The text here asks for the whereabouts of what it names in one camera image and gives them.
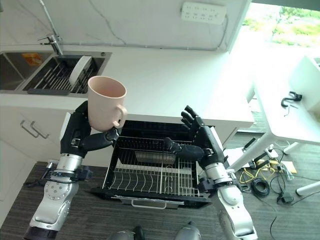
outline open dishwasher drawer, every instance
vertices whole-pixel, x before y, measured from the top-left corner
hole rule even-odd
[[[210,204],[197,189],[196,162],[166,151],[165,137],[180,144],[191,143],[181,124],[126,121],[102,188],[91,192],[137,208],[200,208]]]

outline stainless steel sink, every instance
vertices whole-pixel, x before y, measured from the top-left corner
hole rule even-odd
[[[88,69],[81,71],[76,84],[71,86],[69,77],[82,56],[92,56]],[[81,54],[53,55],[40,70],[23,86],[29,94],[69,95],[86,94],[87,82],[92,76],[100,75],[111,53],[81,52]]]
[[[64,51],[62,56],[52,52],[38,54],[41,56],[40,66],[28,65],[21,52],[0,54],[0,93],[85,97],[88,79],[103,73],[112,53]],[[71,86],[70,74],[82,56],[92,57],[90,67],[82,71],[76,84]]]
[[[28,56],[36,57],[28,61]],[[52,52],[0,53],[0,90],[16,90],[46,61]]]

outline kitchen counter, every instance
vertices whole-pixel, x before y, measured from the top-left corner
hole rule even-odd
[[[40,51],[48,46],[2,46],[1,51]],[[254,122],[245,96],[228,77],[229,53],[108,46],[64,46],[65,51],[111,52],[103,75],[127,88],[124,102],[128,120],[180,123],[186,105],[207,125],[232,126],[232,131]],[[73,111],[83,97],[0,94],[2,106]]]

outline cabinet handle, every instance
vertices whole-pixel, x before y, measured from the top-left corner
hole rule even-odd
[[[165,209],[167,207],[167,203],[166,202],[163,202],[164,203],[164,206],[162,207],[158,207],[158,206],[144,206],[144,205],[138,205],[138,204],[135,204],[135,200],[132,199],[131,200],[131,205],[132,207],[135,207],[135,208],[143,208],[143,209]]]
[[[25,120],[22,120],[22,122],[20,123],[20,126],[24,129],[24,130],[26,130],[27,131],[27,133],[29,133],[32,137],[34,137],[35,139],[37,138],[37,137],[39,137],[39,133],[36,131],[36,133],[37,133],[37,135],[34,135],[32,132],[30,132],[28,129],[26,129],[25,128],[25,126],[24,126],[24,122],[25,122]]]
[[[36,131],[36,133],[37,133],[38,135],[40,135],[40,136],[43,137],[44,139],[47,139],[47,138],[49,137],[49,134],[47,134],[46,136],[44,136],[41,132],[39,132],[37,129],[35,129],[35,127],[34,127],[35,122],[36,122],[36,121],[32,121],[31,124],[30,124],[30,127],[31,127],[34,131]]]

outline window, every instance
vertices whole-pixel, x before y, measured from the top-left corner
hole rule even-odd
[[[251,3],[238,37],[260,47],[320,49],[320,11]]]

